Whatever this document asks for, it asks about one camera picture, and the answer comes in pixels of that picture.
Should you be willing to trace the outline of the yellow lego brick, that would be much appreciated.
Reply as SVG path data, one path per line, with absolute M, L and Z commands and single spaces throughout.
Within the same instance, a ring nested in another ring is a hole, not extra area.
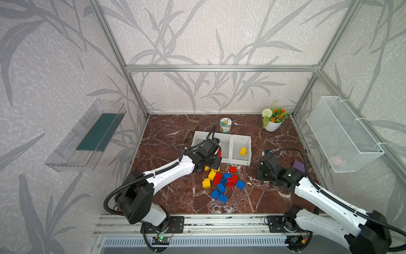
M 240 155 L 241 155 L 241 156 L 245 156 L 246 153 L 247 153 L 247 148 L 242 147 L 241 150 L 240 150 Z
M 211 180 L 210 180 L 209 178 L 205 178 L 205 179 L 202 181 L 202 187 L 203 187 L 204 189 L 206 189 L 206 188 L 211 188 Z
M 212 170 L 212 171 L 209 173 L 208 178 L 209 178 L 211 181 L 214 181 L 214 179 L 215 179 L 215 177 L 216 177 L 216 174 L 217 174 L 217 172 L 215 172 L 215 171 Z
M 213 168 L 210 168 L 210 167 L 206 166 L 205 171 L 209 171 L 209 170 L 214 171 L 214 172 L 219 172 L 220 171 L 219 168 L 218 169 L 213 169 Z

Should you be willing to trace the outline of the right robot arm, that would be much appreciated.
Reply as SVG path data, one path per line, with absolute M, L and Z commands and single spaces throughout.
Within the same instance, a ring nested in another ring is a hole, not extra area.
M 285 169 L 278 161 L 280 150 L 266 150 L 259 159 L 258 169 L 271 183 L 312 203 L 316 210 L 329 215 L 322 217 L 300 206 L 287 211 L 281 223 L 288 232 L 298 230 L 319 234 L 339 243 L 352 254 L 387 254 L 404 251 L 406 246 L 392 246 L 391 232 L 405 236 L 405 231 L 387 223 L 386 217 L 374 210 L 367 212 L 322 188 L 304 171 Z

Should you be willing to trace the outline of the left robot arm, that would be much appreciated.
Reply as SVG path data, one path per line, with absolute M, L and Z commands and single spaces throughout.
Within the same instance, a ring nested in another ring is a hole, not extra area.
M 179 158 L 160 168 L 132 172 L 122 186 L 108 194 L 103 208 L 110 214 L 126 217 L 129 224 L 148 223 L 163 232 L 170 226 L 171 216 L 163 207 L 153 203 L 155 194 L 177 179 L 205 167 L 217 169 L 221 151 L 221 141 L 207 137 L 201 143 L 185 148 Z

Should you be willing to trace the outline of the white middle storage bin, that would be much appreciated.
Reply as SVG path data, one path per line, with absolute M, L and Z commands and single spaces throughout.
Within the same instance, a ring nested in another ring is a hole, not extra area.
M 221 163 L 231 164 L 232 163 L 232 135 L 225 134 L 225 133 L 215 133 L 214 137 L 218 138 L 220 140 L 219 145 L 222 149 Z

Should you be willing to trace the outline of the white storage bin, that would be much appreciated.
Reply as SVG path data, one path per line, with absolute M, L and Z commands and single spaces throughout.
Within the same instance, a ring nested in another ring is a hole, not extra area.
M 252 158 L 251 143 L 250 136 L 231 135 L 229 162 L 236 165 L 250 166 Z
M 218 138 L 220 140 L 219 145 L 222 149 L 221 163 L 231 164 L 232 163 L 232 135 L 225 134 L 225 133 L 215 133 L 214 137 Z
M 218 145 L 214 139 L 214 132 L 210 131 L 203 140 L 191 147 L 190 154 L 209 157 L 213 156 L 217 150 Z

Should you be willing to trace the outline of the white left storage bin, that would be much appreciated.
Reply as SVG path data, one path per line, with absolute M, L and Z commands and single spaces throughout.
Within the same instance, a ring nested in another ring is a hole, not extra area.
M 214 139 L 214 132 L 210 131 L 203 140 L 191 147 L 190 154 L 209 157 L 213 156 L 217 150 L 218 145 Z

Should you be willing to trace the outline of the purple pink spatula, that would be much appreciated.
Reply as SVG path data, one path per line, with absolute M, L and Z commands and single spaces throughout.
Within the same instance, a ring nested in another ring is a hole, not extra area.
M 306 173 L 306 165 L 297 160 L 294 161 L 293 168 L 303 172 L 304 174 Z

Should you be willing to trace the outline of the white right storage bin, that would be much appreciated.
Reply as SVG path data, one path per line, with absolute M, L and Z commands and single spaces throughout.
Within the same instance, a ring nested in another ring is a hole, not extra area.
M 252 158 L 251 143 L 250 136 L 231 135 L 229 162 L 236 165 L 250 166 Z

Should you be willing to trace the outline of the brown slotted spatula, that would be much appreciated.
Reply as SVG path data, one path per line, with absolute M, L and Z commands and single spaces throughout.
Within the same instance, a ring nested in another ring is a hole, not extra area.
M 195 131 L 197 129 L 198 125 L 199 125 L 198 120 L 188 119 L 186 124 L 185 124 L 186 132 L 185 132 L 185 135 L 184 135 L 182 140 L 186 141 L 189 133 Z

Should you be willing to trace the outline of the sunflower seed jar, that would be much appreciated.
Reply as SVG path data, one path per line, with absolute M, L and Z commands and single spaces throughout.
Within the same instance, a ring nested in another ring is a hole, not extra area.
M 221 133 L 230 134 L 232 128 L 232 120 L 224 117 L 220 120 L 219 129 Z

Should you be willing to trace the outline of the white flower pot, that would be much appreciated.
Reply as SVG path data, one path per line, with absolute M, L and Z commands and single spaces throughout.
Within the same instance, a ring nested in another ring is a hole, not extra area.
M 268 119 L 264 119 L 263 128 L 268 132 L 274 132 L 282 125 L 282 123 L 283 123 L 283 121 L 282 122 L 272 122 L 272 121 L 269 121 Z

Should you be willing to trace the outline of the artificial flower plant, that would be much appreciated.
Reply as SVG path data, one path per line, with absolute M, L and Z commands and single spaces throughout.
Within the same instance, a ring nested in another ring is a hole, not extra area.
M 272 122 L 284 122 L 289 117 L 288 112 L 281 107 L 277 106 L 277 101 L 272 102 L 272 104 L 262 111 L 262 118 L 268 119 Z

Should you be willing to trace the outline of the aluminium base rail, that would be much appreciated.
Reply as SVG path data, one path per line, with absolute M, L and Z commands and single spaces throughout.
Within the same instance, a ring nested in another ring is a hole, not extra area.
M 297 232 L 270 232 L 264 223 L 267 214 L 184 214 L 183 233 L 186 236 L 295 236 Z M 141 236 L 141 223 L 128 224 L 125 217 L 118 215 L 100 216 L 92 237 Z

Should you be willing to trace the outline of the clear plastic wall shelf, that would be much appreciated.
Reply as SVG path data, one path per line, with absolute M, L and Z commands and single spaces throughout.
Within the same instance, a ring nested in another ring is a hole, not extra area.
M 126 113 L 123 102 L 96 99 L 45 165 L 57 172 L 92 172 Z

